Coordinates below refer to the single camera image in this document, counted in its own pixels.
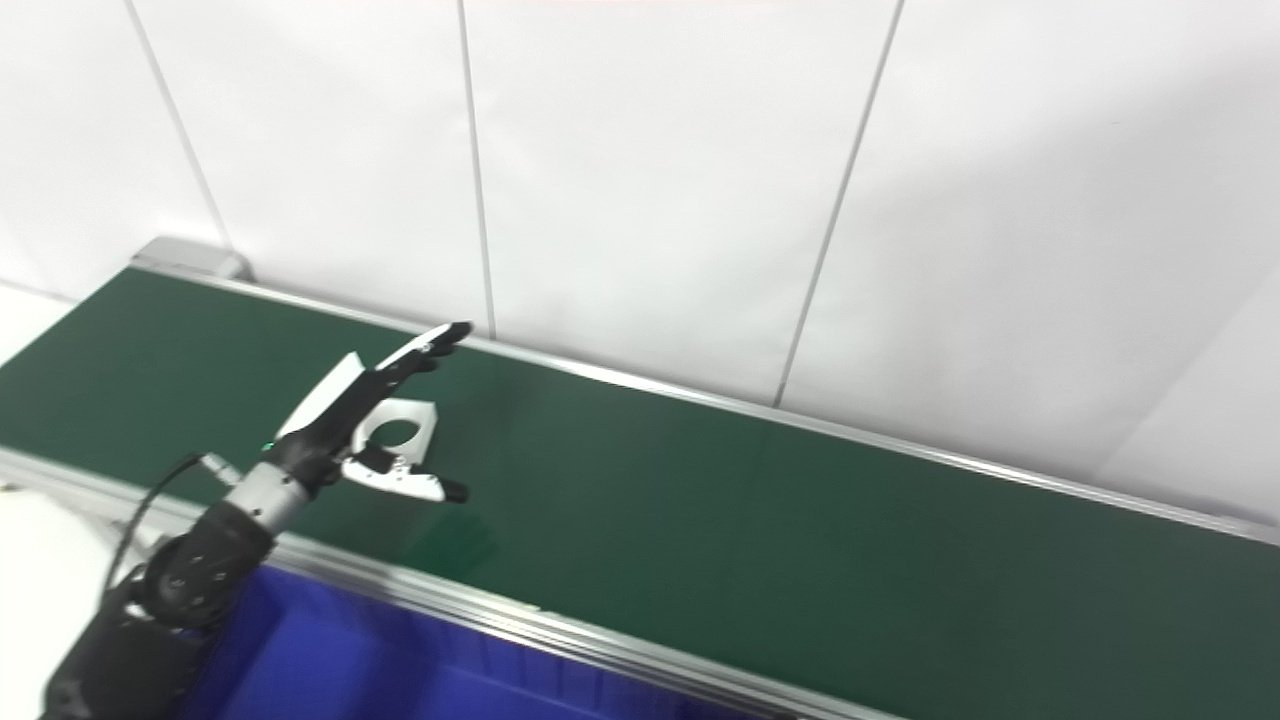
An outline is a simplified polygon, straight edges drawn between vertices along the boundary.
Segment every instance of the blue bin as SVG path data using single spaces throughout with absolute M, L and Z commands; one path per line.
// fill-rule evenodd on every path
M 745 720 L 750 716 L 264 568 L 183 720 Z

